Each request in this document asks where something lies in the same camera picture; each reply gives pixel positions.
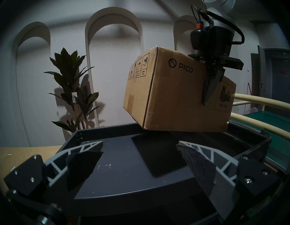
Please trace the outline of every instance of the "plant tag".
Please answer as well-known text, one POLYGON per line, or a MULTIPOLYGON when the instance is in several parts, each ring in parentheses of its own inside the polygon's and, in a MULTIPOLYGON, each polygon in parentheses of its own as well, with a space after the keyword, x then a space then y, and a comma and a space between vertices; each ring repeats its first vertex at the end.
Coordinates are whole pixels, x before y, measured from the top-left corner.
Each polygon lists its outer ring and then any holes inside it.
POLYGON ((72 102, 76 103, 77 101, 75 100, 75 97, 77 97, 77 93, 76 92, 72 92, 72 102))

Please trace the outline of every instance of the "black cable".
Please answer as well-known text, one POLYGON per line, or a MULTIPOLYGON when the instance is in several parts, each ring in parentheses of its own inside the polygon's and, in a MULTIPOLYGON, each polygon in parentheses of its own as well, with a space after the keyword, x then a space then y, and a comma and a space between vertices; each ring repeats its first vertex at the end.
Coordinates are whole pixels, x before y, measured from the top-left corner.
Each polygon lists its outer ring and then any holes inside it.
POLYGON ((196 19, 196 21, 197 21, 197 20, 200 20, 200 14, 199 14, 197 8, 196 8, 194 5, 191 5, 191 11, 192 11, 193 16, 194 16, 194 18, 196 19), (195 16, 195 14, 194 14, 194 11, 193 11, 193 8, 192 8, 192 7, 194 7, 194 8, 196 9, 196 12, 197 12, 197 15, 198 15, 198 19, 196 18, 196 16, 195 16))
POLYGON ((231 42, 231 44, 243 44, 245 42, 245 36, 243 34, 243 32, 233 23, 231 23, 230 21, 226 20, 225 18, 222 18, 219 15, 216 15, 213 12, 210 12, 206 9, 199 9, 198 12, 202 15, 203 19, 205 19, 206 21, 209 19, 209 16, 211 16, 214 19, 217 19, 219 21, 221 21, 222 23, 228 25, 230 28, 234 29, 239 35, 241 35, 242 37, 242 41, 241 42, 231 42))

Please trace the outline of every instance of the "handrail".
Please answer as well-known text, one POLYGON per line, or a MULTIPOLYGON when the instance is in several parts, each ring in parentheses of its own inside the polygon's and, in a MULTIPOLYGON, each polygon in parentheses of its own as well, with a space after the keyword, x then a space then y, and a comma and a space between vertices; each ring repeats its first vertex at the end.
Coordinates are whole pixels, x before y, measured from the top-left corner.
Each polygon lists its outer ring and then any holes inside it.
POLYGON ((268 105, 277 109, 282 109, 284 111, 290 112, 290 104, 281 102, 278 100, 263 98, 263 97, 253 96, 253 95, 238 94, 238 93, 235 94, 234 98, 238 100, 254 102, 254 103, 258 103, 262 105, 268 105))
POLYGON ((231 118, 236 119, 236 120, 240 120, 240 121, 245 122, 245 123, 249 123, 249 124, 254 125, 256 127, 259 127, 259 128, 262 128, 263 130, 267 130, 271 133, 274 133, 274 134, 290 141, 290 133, 289 132, 284 131, 278 127, 272 126, 268 123, 264 123, 262 121, 255 120, 255 119, 252 119, 252 118, 249 118, 246 116, 242 116, 240 114, 236 114, 233 112, 231 113, 231 118))
POLYGON ((247 101, 241 101, 241 102, 234 102, 233 106, 238 106, 238 105, 246 105, 246 104, 251 104, 252 102, 247 102, 247 101))

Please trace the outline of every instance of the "dark gray tray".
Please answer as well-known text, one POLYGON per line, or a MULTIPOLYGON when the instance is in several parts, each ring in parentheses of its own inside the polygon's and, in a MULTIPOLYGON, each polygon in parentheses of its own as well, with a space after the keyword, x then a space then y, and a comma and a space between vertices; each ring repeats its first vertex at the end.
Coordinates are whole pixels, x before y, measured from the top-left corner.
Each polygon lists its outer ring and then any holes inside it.
POLYGON ((152 208, 201 192, 176 150, 178 141, 213 147, 238 158, 265 159, 271 137, 230 122, 226 133, 148 131, 126 124, 76 131, 61 150, 102 140, 103 155, 75 197, 72 215, 102 216, 152 208))

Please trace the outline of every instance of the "green conveyor belt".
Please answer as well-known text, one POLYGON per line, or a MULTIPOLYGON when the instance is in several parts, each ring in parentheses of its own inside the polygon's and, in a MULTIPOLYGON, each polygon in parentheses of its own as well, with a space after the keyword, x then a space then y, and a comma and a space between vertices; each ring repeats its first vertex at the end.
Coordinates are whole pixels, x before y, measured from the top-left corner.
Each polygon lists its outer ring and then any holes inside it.
MULTIPOLYGON (((247 114, 245 116, 268 123, 270 125, 290 132, 290 119, 283 116, 273 114, 268 111, 259 111, 247 114)), ((260 128, 253 125, 241 122, 239 120, 236 121, 261 130, 260 128)), ((288 140, 285 140, 284 138, 279 137, 276 134, 270 133, 268 131, 267 133, 269 133, 272 137, 272 143, 268 151, 267 157, 287 169, 290 166, 290 142, 288 140)))

